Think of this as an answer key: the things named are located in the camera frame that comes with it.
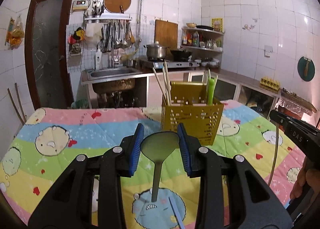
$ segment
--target cable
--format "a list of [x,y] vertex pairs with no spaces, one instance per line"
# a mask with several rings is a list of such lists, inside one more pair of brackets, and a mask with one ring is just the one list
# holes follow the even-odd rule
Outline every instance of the cable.
[[270,173],[268,186],[270,186],[270,184],[271,184],[273,173],[275,171],[277,155],[278,155],[278,146],[279,146],[279,124],[276,124],[276,148],[275,148],[275,155],[273,157],[273,164],[272,164],[272,168],[271,168],[271,173]]

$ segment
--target wooden door frame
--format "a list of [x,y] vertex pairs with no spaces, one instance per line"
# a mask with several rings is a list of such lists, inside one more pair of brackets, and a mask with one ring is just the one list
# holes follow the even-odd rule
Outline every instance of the wooden door frame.
[[[32,32],[33,32],[33,20],[36,11],[36,5],[39,2],[45,0],[31,0],[27,23],[26,23],[26,38],[25,38],[25,64],[26,64],[26,75],[29,87],[29,92],[33,107],[38,109],[41,107],[40,99],[36,87],[36,79],[33,68],[33,55],[32,55]],[[60,14],[60,25],[59,25],[59,43],[57,60],[59,61],[60,76],[63,84],[63,93],[65,96],[67,106],[70,106],[73,102],[72,88],[70,82],[70,75],[67,69],[67,57],[66,57],[66,25],[69,24],[70,8],[72,0],[63,0]]]

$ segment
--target gas stove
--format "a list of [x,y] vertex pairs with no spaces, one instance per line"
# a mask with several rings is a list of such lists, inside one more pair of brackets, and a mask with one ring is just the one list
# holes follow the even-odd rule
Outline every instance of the gas stove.
[[[164,66],[164,60],[150,60],[150,59],[140,59],[140,67],[146,68],[155,68],[162,69]],[[170,61],[165,60],[167,62],[168,68],[186,68],[186,67],[199,67],[199,64],[196,62],[188,62],[188,61]]]

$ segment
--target green spatula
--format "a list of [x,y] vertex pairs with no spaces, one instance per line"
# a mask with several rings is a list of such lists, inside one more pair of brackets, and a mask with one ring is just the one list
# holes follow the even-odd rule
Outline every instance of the green spatula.
[[179,147],[179,136],[175,132],[157,132],[141,142],[141,152],[155,164],[152,182],[151,202],[158,197],[161,168],[164,160]]

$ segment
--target metal screw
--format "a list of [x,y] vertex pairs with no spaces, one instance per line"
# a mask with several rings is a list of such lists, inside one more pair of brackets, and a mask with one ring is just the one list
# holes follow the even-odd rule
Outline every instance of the metal screw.
[[84,160],[85,160],[85,155],[83,155],[83,154],[78,155],[78,156],[76,157],[76,160],[79,161],[79,162],[84,161]]
[[115,152],[115,153],[122,152],[122,148],[121,148],[120,146],[116,146],[116,147],[114,147],[112,150],[113,150],[113,152]]
[[201,152],[201,153],[207,153],[209,150],[208,150],[208,148],[207,147],[200,147],[199,148],[199,152]]
[[244,162],[244,157],[242,155],[237,155],[236,156],[236,161],[238,162]]

